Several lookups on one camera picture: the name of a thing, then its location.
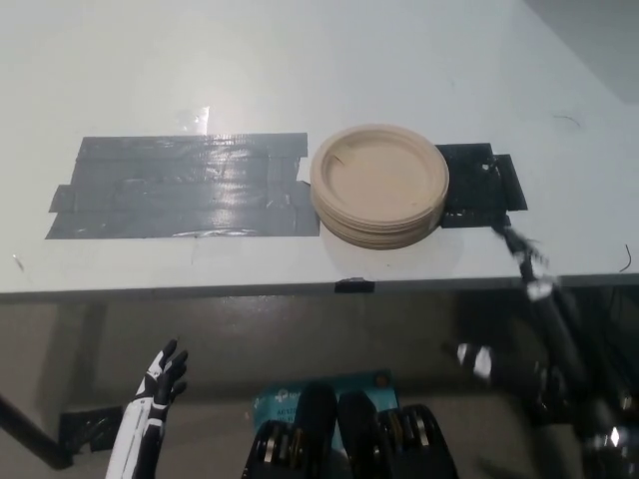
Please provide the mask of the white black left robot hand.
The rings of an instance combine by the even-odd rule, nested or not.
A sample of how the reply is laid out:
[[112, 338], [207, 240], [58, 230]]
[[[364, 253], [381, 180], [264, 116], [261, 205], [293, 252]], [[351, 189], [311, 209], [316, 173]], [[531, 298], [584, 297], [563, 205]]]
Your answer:
[[187, 388], [188, 352], [170, 340], [147, 368], [125, 408], [111, 452], [107, 479], [154, 479], [169, 410]]

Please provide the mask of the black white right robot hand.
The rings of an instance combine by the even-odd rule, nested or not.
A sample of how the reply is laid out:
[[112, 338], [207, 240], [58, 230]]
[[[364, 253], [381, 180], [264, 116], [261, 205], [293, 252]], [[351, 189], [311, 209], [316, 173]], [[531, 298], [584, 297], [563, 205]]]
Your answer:
[[516, 261], [528, 299], [531, 302], [548, 298], [556, 278], [548, 272], [548, 261], [533, 245], [533, 241], [510, 226], [492, 226]]

